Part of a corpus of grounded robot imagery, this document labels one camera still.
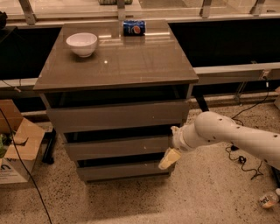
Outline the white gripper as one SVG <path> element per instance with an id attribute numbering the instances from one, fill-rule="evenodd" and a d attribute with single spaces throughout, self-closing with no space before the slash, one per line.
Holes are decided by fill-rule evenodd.
<path id="1" fill-rule="evenodd" d="M 158 168 L 165 170 L 177 162 L 181 158 L 180 151 L 193 151 L 193 148 L 188 145 L 184 139 L 187 127 L 171 126 L 172 146 L 175 148 L 168 148 L 164 157 L 160 160 Z"/>

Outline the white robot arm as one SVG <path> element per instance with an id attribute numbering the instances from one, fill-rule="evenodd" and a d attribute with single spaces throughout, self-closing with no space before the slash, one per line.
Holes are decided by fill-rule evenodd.
<path id="1" fill-rule="evenodd" d="M 193 123 L 172 126 L 172 147 L 158 168 L 165 170 L 181 158 L 182 151 L 227 142 L 280 169 L 280 134 L 238 125 L 233 119 L 211 111 L 200 113 Z"/>

